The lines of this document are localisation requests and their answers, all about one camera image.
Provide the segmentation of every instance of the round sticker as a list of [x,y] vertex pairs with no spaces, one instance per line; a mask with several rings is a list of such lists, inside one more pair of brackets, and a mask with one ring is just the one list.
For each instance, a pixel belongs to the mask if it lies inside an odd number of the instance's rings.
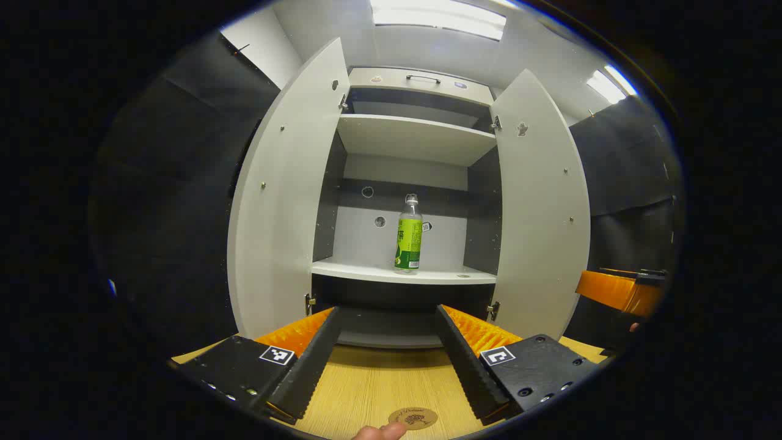
[[389,423],[400,422],[407,427],[407,429],[423,429],[430,427],[437,421],[437,413],[431,409],[409,407],[402,408],[394,411],[389,416]]

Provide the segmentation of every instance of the water bottle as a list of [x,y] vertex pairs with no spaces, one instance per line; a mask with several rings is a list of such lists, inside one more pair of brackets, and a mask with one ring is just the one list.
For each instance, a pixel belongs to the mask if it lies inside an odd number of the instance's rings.
[[418,196],[407,194],[404,210],[399,214],[399,228],[396,230],[396,257],[394,270],[411,274],[421,264],[421,232],[424,218],[418,210]]

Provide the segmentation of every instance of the white door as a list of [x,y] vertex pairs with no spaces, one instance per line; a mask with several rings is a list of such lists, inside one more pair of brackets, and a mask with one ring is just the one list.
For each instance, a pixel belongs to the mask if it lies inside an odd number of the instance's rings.
[[304,317],[317,204],[349,88],[336,38],[288,81],[247,152],[231,206],[227,257],[231,306],[244,337]]
[[524,70],[491,107],[502,174],[497,325],[520,337],[559,338],[587,268],[587,181],[568,125],[540,81]]

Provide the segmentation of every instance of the gray back panel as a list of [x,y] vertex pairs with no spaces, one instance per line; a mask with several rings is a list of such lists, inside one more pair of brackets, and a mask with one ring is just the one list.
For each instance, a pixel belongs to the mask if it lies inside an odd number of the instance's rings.
[[[372,197],[361,195],[361,190],[366,186],[373,189]],[[421,212],[425,215],[461,218],[468,216],[467,191],[376,180],[343,179],[339,188],[339,205],[398,212],[404,208],[404,197],[409,193],[418,195]]]
[[345,173],[347,152],[339,133],[334,133],[332,148],[328,151],[326,171],[323,174],[321,199],[317,204],[317,220],[315,222],[315,243],[312,250],[312,261],[331,257],[334,253],[334,228],[337,223],[337,206],[339,206],[340,180]]
[[496,275],[502,241],[502,181],[496,147],[467,168],[467,180],[465,266]]

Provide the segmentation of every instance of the finger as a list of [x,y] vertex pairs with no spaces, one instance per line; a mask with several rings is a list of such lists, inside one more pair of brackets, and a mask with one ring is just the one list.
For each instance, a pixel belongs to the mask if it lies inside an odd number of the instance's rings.
[[358,431],[353,440],[386,440],[382,431],[376,427],[365,426]]
[[381,432],[383,440],[399,440],[407,432],[407,426],[399,422],[392,422],[383,427]]

